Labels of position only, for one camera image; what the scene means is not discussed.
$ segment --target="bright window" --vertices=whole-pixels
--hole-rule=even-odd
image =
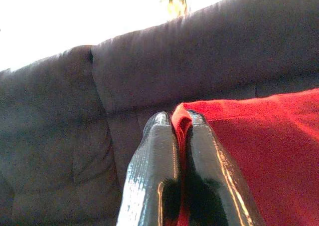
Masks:
[[[187,4],[196,11],[218,1]],[[166,13],[160,0],[0,0],[0,70],[164,23]]]

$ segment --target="red fabric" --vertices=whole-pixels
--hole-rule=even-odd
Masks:
[[[203,114],[237,161],[267,225],[319,225],[319,89],[183,103],[177,130],[185,109]]]
[[[188,129],[191,126],[191,117],[188,112],[179,105],[176,108],[176,114],[171,117],[175,134],[179,145],[179,161],[181,167],[181,200],[177,226],[188,226],[189,223],[189,207],[186,202],[187,192],[185,191],[185,174],[187,168],[185,139]]]

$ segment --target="fabric upholstery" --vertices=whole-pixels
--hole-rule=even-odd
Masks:
[[[72,224],[58,224],[58,226],[113,226],[116,225],[117,218],[107,218],[107,219],[95,219],[95,220],[85,220],[82,223],[72,223]]]
[[[106,111],[319,71],[319,0],[223,0],[92,48]]]
[[[75,47],[0,73],[0,134],[104,113],[92,78],[90,46]]]
[[[113,219],[111,136],[90,47],[1,73],[0,224]]]
[[[112,133],[116,174],[122,189],[127,166],[141,141],[142,131],[134,110],[109,116],[108,124]]]
[[[266,80],[256,85],[256,97],[292,93],[319,88],[319,73],[308,73],[298,76],[285,76]]]

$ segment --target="couch backrest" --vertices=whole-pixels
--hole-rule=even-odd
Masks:
[[[0,73],[0,134],[96,118],[104,112],[92,78],[91,46]]]
[[[223,0],[92,48],[108,113],[319,70],[318,0]]]

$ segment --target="couch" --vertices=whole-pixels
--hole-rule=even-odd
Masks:
[[[0,224],[115,225],[153,114],[319,87],[318,5],[223,0],[0,72]]]

